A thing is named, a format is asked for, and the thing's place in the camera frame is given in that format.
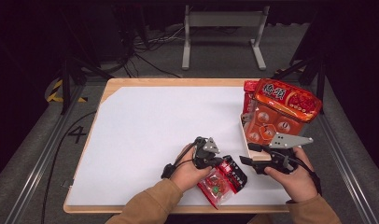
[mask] gray carpet floor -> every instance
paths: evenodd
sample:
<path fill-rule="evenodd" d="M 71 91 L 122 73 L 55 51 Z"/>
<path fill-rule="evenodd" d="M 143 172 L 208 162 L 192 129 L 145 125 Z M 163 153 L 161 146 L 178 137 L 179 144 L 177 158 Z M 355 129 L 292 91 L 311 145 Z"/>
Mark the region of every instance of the gray carpet floor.
<path fill-rule="evenodd" d="M 307 27 L 305 24 L 301 26 L 277 25 L 265 28 L 260 49 L 267 65 L 266 71 L 260 71 L 257 67 L 248 42 L 253 37 L 254 31 L 249 28 L 239 28 L 229 35 L 217 29 L 201 29 L 192 32 L 190 69 L 188 71 L 181 70 L 183 41 L 180 39 L 154 51 L 139 52 L 139 55 L 161 70 L 182 77 L 271 77 L 275 70 L 288 67 L 288 62 Z M 105 63 L 103 68 L 114 65 L 113 62 Z M 131 58 L 128 68 L 134 77 L 176 78 L 156 70 L 136 57 Z M 124 69 L 113 73 L 113 76 L 129 78 Z M 298 84 L 297 78 L 298 76 L 293 74 L 285 78 L 285 81 Z M 66 132 L 77 119 L 97 110 L 104 88 L 104 80 L 98 77 L 89 78 L 81 93 L 82 97 L 88 97 L 88 102 L 74 104 L 73 111 L 63 127 L 63 132 Z M 315 84 L 305 88 L 314 91 Z M 49 92 L 50 87 L 46 87 L 46 94 Z M 0 174 L 0 223 L 5 223 L 21 194 L 55 124 L 61 118 L 62 106 L 61 103 L 49 103 L 48 109 L 23 141 L 21 147 L 18 148 L 6 169 Z M 355 176 L 355 182 L 348 182 L 345 178 L 346 173 L 339 166 L 342 161 L 334 157 L 333 146 L 329 135 L 323 131 L 322 120 L 314 120 L 306 129 L 305 135 L 315 139 L 315 142 L 307 147 L 309 148 L 308 156 L 322 180 L 324 197 L 343 223 L 377 223 L 379 222 L 379 171 L 372 163 L 366 148 L 358 140 L 356 132 L 347 120 L 328 82 L 325 87 L 324 111 L 325 115 L 320 115 L 320 117 L 324 117 L 331 127 L 330 132 L 335 136 L 346 159 L 345 162 L 348 163 Z M 81 126 L 84 128 L 83 132 L 88 133 L 92 121 L 93 115 L 87 116 L 75 127 Z M 63 211 L 63 203 L 68 189 L 62 187 L 62 183 L 72 179 L 86 137 L 80 137 L 77 143 L 76 140 L 74 136 L 66 136 L 60 147 L 49 186 L 45 223 L 105 223 L 111 216 L 109 214 L 69 215 Z M 37 188 L 29 203 L 26 204 L 18 223 L 41 222 L 43 199 L 50 168 L 51 162 L 39 179 Z M 361 189 L 363 195 L 358 195 L 357 191 L 351 190 L 350 185 L 353 183 Z M 358 198 L 366 200 L 358 203 Z M 373 217 L 365 217 L 361 212 L 364 204 L 371 208 Z M 289 214 L 273 214 L 273 218 L 274 223 L 292 223 Z"/>

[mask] table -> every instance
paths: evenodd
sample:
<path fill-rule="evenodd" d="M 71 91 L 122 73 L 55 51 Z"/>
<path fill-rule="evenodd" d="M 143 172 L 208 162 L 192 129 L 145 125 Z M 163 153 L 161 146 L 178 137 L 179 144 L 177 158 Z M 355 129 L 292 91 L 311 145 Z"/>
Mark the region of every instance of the table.
<path fill-rule="evenodd" d="M 172 162 L 175 159 L 175 156 L 178 155 L 179 151 L 181 151 L 181 148 L 197 137 L 196 134 L 209 137 L 212 133 L 212 137 L 214 137 L 222 152 L 221 156 L 227 154 L 232 155 L 233 159 L 238 162 L 241 169 L 247 175 L 248 182 L 244 189 L 225 202 L 223 206 L 220 206 L 218 210 L 208 203 L 199 189 L 191 189 L 185 193 L 183 199 L 173 213 L 251 214 L 287 212 L 288 209 L 286 208 L 285 202 L 289 197 L 283 188 L 269 176 L 256 175 L 251 167 L 240 164 L 238 158 L 239 155 L 246 155 L 246 151 L 244 151 L 245 144 L 240 131 L 240 112 L 243 103 L 244 81 L 245 79 L 243 78 L 110 79 L 106 85 L 101 105 L 99 106 L 96 119 L 92 124 L 91 133 L 78 164 L 74 177 L 74 185 L 67 194 L 63 206 L 64 211 L 71 214 L 119 213 L 122 206 L 125 204 L 124 201 L 132 198 L 136 192 L 152 186 L 160 179 L 164 164 Z M 163 97 L 165 99 L 160 98 L 161 100 L 158 104 L 163 105 L 161 108 L 157 108 L 158 104 L 154 104 L 148 107 L 152 108 L 152 110 L 150 110 L 152 111 L 152 114 L 143 114 L 149 114 L 153 119 L 152 116 L 154 114 L 159 114 L 160 111 L 165 113 L 165 116 L 159 117 L 159 120 L 153 119 L 154 122 L 152 122 L 152 126 L 148 126 L 151 130 L 150 132 L 154 133 L 153 135 L 158 137 L 157 139 L 160 141 L 153 142 L 152 149 L 147 152 L 140 148 L 149 148 L 149 143 L 147 141 L 148 139 L 153 139 L 155 136 L 151 136 L 151 134 L 148 134 L 148 130 L 142 128 L 142 120 L 145 123 L 149 123 L 147 118 L 142 116 L 142 109 L 134 109 L 134 115 L 131 114 L 129 110 L 120 110 L 120 108 L 125 108 L 125 100 L 127 102 L 131 101 L 139 90 L 144 91 L 145 88 L 149 88 L 147 89 L 147 93 L 152 92 L 152 94 L 148 96 L 151 99 L 151 102 L 142 98 L 143 100 L 140 104 L 133 105 L 134 107 L 141 107 L 141 105 L 148 106 L 148 104 L 155 103 L 153 97 L 158 97 L 158 94 L 166 95 L 166 92 L 172 93 L 172 95 L 167 94 L 166 97 Z M 204 91 L 209 92 L 211 96 L 204 94 Z M 180 99 L 186 96 L 189 98 L 182 105 L 174 104 L 169 106 L 166 102 L 176 103 L 175 93 L 179 95 Z M 220 100 L 215 102 L 208 101 L 208 99 L 215 100 L 217 98 Z M 210 108 L 215 108 L 216 106 L 218 107 L 219 113 L 216 114 L 214 111 L 210 113 Z M 180 131 L 176 130 L 177 127 L 175 126 L 175 123 L 166 124 L 165 120 L 166 117 L 169 118 L 167 122 L 171 119 L 175 120 L 168 114 L 173 113 L 170 112 L 172 110 L 175 112 L 175 107 L 184 107 L 178 111 L 189 111 L 189 113 L 194 113 L 192 117 L 175 114 L 175 116 L 179 117 L 179 120 L 186 119 L 184 121 L 184 127 L 182 129 L 178 127 L 178 130 Z M 107 115 L 106 110 L 113 112 Z M 230 117 L 237 116 L 237 118 L 223 121 L 226 114 Z M 135 121 L 136 127 L 131 126 L 130 121 L 121 121 L 121 119 L 117 119 L 132 119 L 132 116 L 137 119 Z M 207 130 L 210 128 L 209 123 L 207 123 L 207 121 L 210 120 L 210 116 L 223 125 L 213 124 L 215 126 L 210 130 Z M 113 121 L 109 122 L 105 117 L 113 118 Z M 194 124 L 192 122 L 194 118 L 201 119 L 202 122 Z M 163 123 L 163 126 L 170 126 L 168 129 L 163 129 L 164 127 L 161 126 L 161 123 Z M 111 135 L 116 134 L 117 130 L 109 130 L 110 125 L 112 125 L 111 127 L 119 129 L 119 134 L 115 138 Z M 140 127 L 139 129 L 144 131 L 141 133 L 138 132 L 138 130 L 135 129 L 137 127 Z M 155 132 L 152 130 L 153 128 L 163 131 Z M 143 141 L 135 140 L 139 139 L 139 136 L 136 136 L 139 133 L 146 136 L 141 137 Z M 120 141 L 117 138 L 125 137 L 129 137 L 131 141 L 122 140 L 124 147 L 122 145 L 115 145 L 116 142 Z M 102 144 L 101 147 L 97 146 L 98 141 L 101 141 L 99 143 Z M 137 158 L 142 159 L 136 160 L 136 158 L 133 158 L 132 154 L 135 153 L 139 156 Z"/>

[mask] brown sleeve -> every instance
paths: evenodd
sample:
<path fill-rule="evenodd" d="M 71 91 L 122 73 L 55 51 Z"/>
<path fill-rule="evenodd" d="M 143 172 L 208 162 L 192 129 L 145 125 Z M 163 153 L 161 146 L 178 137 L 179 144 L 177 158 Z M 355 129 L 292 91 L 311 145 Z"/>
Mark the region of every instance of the brown sleeve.
<path fill-rule="evenodd" d="M 341 223 L 338 216 L 320 195 L 302 203 L 289 201 L 287 206 L 295 224 Z"/>
<path fill-rule="evenodd" d="M 164 223 L 175 208 L 183 192 L 169 179 L 163 179 L 154 187 L 131 198 L 119 215 L 106 223 Z"/>

